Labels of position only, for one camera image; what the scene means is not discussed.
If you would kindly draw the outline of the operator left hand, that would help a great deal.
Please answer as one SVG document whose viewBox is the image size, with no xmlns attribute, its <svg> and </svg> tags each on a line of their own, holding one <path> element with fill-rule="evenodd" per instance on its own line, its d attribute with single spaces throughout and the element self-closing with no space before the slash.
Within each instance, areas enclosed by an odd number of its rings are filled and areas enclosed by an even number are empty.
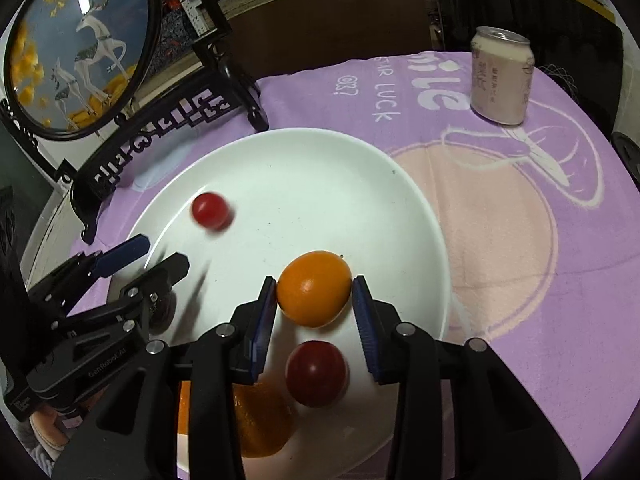
<svg viewBox="0 0 640 480">
<path fill-rule="evenodd" d="M 70 442 L 70 437 L 58 422 L 58 413 L 49 405 L 42 404 L 29 416 L 29 423 L 37 441 L 55 462 Z"/>
</svg>

